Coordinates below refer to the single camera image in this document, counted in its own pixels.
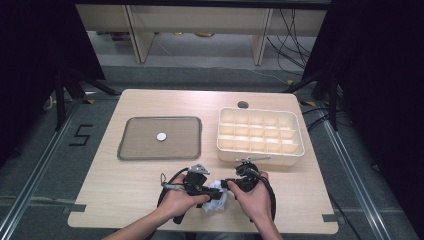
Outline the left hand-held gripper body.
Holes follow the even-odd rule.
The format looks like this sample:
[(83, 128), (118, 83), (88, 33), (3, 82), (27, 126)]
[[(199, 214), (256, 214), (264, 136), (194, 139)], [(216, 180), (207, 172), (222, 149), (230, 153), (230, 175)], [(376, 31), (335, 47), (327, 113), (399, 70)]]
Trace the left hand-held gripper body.
[(210, 172), (202, 165), (196, 164), (187, 169), (187, 174), (183, 180), (186, 193), (190, 196), (208, 195), (209, 188), (203, 184), (207, 180)]

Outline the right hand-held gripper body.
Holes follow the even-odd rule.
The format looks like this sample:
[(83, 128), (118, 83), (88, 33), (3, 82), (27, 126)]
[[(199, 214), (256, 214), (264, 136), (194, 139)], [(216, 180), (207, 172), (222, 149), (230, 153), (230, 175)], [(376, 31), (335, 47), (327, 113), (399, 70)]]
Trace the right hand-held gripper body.
[(252, 191), (259, 182), (265, 185), (268, 192), (271, 192), (269, 181), (260, 175), (255, 161), (269, 160), (269, 157), (237, 159), (238, 166), (235, 167), (235, 173), (239, 179), (235, 179), (234, 183), (244, 192)]

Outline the white sock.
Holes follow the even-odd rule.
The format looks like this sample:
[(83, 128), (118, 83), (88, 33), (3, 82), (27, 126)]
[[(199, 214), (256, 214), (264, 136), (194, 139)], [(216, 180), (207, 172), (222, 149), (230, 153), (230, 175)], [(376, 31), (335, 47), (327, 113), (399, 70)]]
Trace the white sock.
[(223, 211), (225, 209), (226, 202), (227, 202), (227, 199), (228, 199), (228, 190), (224, 189), (221, 186), (220, 180), (213, 181), (212, 183), (209, 184), (209, 187), (218, 189), (221, 193), (221, 197), (218, 200), (213, 199), (210, 202), (204, 203), (203, 206), (202, 206), (202, 209), (205, 212)]

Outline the cream compartment storage box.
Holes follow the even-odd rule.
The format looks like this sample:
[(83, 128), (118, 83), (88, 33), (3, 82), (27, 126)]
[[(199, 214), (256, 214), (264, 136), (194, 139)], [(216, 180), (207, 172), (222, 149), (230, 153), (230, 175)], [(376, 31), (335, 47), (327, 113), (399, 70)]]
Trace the cream compartment storage box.
[(293, 166), (305, 154), (298, 117), (289, 111), (222, 108), (216, 146), (227, 162)]

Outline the person's left hand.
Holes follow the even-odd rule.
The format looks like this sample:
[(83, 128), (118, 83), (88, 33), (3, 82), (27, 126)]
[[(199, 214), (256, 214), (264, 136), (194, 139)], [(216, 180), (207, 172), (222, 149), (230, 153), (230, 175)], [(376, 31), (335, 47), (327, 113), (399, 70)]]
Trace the person's left hand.
[(190, 196), (185, 190), (169, 190), (156, 212), (164, 220), (184, 215), (190, 208), (209, 200), (208, 195)]

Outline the person's right hand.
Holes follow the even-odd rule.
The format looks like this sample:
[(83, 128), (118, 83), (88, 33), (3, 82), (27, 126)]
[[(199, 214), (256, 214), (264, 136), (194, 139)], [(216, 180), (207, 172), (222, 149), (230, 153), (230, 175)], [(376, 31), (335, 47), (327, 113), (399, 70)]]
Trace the person's right hand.
[(271, 199), (262, 182), (259, 182), (250, 192), (242, 191), (236, 184), (231, 184), (229, 190), (234, 194), (243, 212), (250, 220), (265, 218), (272, 220)]

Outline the metal tray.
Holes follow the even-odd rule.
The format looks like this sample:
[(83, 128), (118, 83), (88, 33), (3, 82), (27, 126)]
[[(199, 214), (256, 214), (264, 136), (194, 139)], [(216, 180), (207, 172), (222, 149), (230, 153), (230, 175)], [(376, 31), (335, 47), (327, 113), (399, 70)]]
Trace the metal tray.
[[(158, 141), (158, 133), (167, 135)], [(192, 160), (201, 155), (202, 123), (194, 116), (133, 117), (118, 148), (120, 160)]]

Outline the black metal stand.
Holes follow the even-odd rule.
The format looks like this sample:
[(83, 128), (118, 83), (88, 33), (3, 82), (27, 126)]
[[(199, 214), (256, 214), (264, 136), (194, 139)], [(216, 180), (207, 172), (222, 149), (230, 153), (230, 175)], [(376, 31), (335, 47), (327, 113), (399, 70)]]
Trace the black metal stand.
[(323, 100), (325, 96), (329, 97), (329, 121), (333, 130), (337, 131), (336, 106), (338, 81), (334, 71), (323, 69), (312, 73), (303, 78), (299, 83), (289, 86), (284, 90), (284, 93), (294, 93), (312, 82), (316, 83), (311, 93), (314, 100)]
[(96, 78), (90, 77), (89, 75), (72, 68), (60, 67), (55, 78), (57, 130), (59, 130), (66, 121), (67, 112), (65, 111), (65, 92), (69, 93), (72, 100), (82, 100), (86, 96), (80, 82), (88, 83), (108, 95), (119, 95), (118, 91), (106, 86)]

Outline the light wooden desk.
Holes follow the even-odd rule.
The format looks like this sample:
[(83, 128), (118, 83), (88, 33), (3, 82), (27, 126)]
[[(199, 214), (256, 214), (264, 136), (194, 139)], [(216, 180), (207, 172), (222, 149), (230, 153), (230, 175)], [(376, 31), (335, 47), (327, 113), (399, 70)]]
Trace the light wooden desk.
[(182, 32), (248, 35), (259, 65), (268, 35), (314, 37), (326, 15), (324, 10), (276, 8), (78, 4), (76, 9), (88, 31), (127, 32), (139, 63), (146, 61), (156, 32)]

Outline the black curtain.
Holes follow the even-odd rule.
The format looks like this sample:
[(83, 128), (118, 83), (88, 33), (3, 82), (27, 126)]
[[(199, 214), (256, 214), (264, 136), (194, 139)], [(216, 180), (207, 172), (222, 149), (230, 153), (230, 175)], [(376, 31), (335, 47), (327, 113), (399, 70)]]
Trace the black curtain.
[(332, 56), (357, 130), (424, 239), (424, 0), (330, 0), (305, 72)]
[(75, 0), (0, 0), (0, 167), (65, 70), (104, 77)]

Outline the aluminium floor rail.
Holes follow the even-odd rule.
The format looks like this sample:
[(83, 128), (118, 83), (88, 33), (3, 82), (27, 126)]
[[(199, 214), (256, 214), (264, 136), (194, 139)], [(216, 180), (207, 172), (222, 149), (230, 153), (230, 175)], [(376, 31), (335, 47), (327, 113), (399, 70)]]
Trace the aluminium floor rail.
[(59, 128), (50, 119), (53, 111), (45, 112), (0, 170), (0, 240), (11, 239), (80, 106), (80, 100), (65, 105), (65, 122)]
[(379, 213), (374, 201), (366, 189), (364, 182), (354, 166), (339, 133), (335, 131), (332, 125), (328, 122), (325, 122), (324, 126), (375, 238), (377, 240), (392, 240), (391, 234), (389, 233), (381, 214)]

